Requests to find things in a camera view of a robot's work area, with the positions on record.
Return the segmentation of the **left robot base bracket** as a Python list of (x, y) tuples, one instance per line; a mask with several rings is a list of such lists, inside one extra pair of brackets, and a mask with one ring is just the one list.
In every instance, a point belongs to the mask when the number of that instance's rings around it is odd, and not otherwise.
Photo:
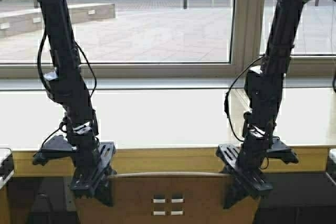
[(1, 189), (15, 174), (13, 152), (10, 148), (1, 147)]

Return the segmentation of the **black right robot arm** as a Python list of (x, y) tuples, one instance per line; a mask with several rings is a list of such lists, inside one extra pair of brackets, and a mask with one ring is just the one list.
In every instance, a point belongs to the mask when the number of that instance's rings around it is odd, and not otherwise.
[(247, 197), (266, 197), (273, 189), (263, 173), (263, 162), (279, 159), (285, 164), (299, 162), (298, 155), (274, 135), (283, 95), (283, 82), (305, 4), (311, 0), (276, 0), (267, 47), (260, 64), (245, 70), (244, 90), (249, 109), (244, 113), (241, 146), (221, 144), (216, 155), (223, 161), (223, 173), (231, 175), (223, 202), (230, 209)]

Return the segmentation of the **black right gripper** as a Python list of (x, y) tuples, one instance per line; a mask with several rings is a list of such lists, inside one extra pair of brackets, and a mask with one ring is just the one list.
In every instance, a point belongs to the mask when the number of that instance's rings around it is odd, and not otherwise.
[(269, 149), (269, 141), (257, 129), (247, 131), (240, 148), (233, 144), (220, 144), (216, 156), (225, 164), (224, 173), (233, 176), (223, 208), (229, 209), (249, 195), (269, 195), (273, 186), (261, 171)]

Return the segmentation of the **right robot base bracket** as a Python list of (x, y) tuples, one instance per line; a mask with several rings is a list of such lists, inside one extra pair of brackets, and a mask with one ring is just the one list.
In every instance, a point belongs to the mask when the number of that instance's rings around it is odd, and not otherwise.
[(328, 152), (326, 176), (329, 181), (335, 186), (335, 148), (332, 148)]

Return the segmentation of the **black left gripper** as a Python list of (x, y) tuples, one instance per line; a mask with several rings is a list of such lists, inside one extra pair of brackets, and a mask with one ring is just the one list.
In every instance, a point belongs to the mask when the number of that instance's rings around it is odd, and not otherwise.
[(100, 143), (92, 127), (72, 129), (71, 144), (77, 148), (72, 158), (75, 172), (70, 189), (75, 195), (94, 195), (107, 207), (113, 207), (113, 181), (117, 172), (110, 163), (116, 152), (114, 142)]

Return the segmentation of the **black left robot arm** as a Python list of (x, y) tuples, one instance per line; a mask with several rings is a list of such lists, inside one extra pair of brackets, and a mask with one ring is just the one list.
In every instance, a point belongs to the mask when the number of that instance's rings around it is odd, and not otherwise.
[(95, 198), (113, 206), (110, 177), (116, 152), (113, 142), (98, 139), (98, 122), (91, 95), (81, 75), (78, 44), (71, 25), (67, 0), (37, 0), (43, 16), (43, 40), (50, 45), (53, 70), (39, 78), (47, 96), (65, 111), (59, 128), (50, 134), (34, 154), (34, 165), (52, 159), (71, 158), (75, 171), (70, 189), (76, 198)]

